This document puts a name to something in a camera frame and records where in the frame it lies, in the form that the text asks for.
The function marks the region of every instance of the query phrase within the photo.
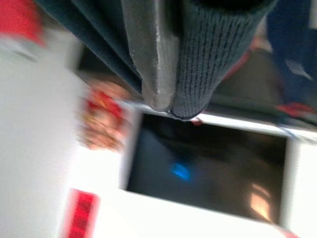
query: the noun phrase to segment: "gray knit cuff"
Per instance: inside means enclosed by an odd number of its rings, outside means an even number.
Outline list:
[[[208,8],[196,0],[184,2],[184,36],[171,116],[188,120],[204,110],[276,2],[264,0],[247,12]]]

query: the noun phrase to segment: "red object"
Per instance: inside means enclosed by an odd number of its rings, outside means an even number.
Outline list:
[[[43,45],[42,27],[32,0],[0,0],[0,34]]]
[[[99,199],[92,193],[87,193],[79,190],[73,191],[74,196],[74,211],[67,214],[71,221],[70,224],[66,223],[67,238],[90,238],[95,224],[96,215],[94,210],[98,205]]]
[[[314,109],[301,103],[289,103],[286,105],[276,106],[276,108],[291,117],[300,117],[303,113],[313,113]]]
[[[191,120],[190,122],[194,124],[195,126],[200,126],[203,124],[202,120],[200,120],[199,118]]]
[[[94,90],[92,94],[93,101],[88,101],[88,109],[106,109],[113,115],[117,117],[118,120],[121,120],[122,108],[108,95],[101,91]]]
[[[294,233],[284,230],[282,228],[278,228],[281,233],[285,236],[285,238],[299,238],[299,236],[295,235]]]

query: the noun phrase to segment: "screen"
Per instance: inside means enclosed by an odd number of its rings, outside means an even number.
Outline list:
[[[286,138],[144,115],[127,190],[279,223]]]

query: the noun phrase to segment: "red label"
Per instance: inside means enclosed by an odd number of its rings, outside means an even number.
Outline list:
[[[67,238],[89,238],[91,237],[95,224],[98,197],[92,193],[74,190],[74,211],[66,218],[68,228]]]

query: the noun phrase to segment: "dark fabric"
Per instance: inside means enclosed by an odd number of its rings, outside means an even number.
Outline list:
[[[280,0],[267,17],[268,39],[283,80],[283,104],[310,105],[307,95],[316,89],[317,30],[309,28],[310,8],[311,0]]]
[[[124,41],[116,37],[116,33],[102,17],[101,11],[94,5],[95,1],[36,0],[36,3],[82,40],[114,73],[141,93],[142,82],[129,51],[125,50],[127,47],[124,46]]]
[[[209,103],[225,74],[248,49],[256,27],[276,1],[265,0],[249,11],[225,11],[186,0],[184,38],[170,113],[188,120]]]
[[[232,5],[183,1],[183,36],[171,116],[187,120],[205,108],[218,83],[248,48],[258,23],[275,1],[243,0]],[[142,80],[129,55],[120,0],[36,2],[141,93]]]

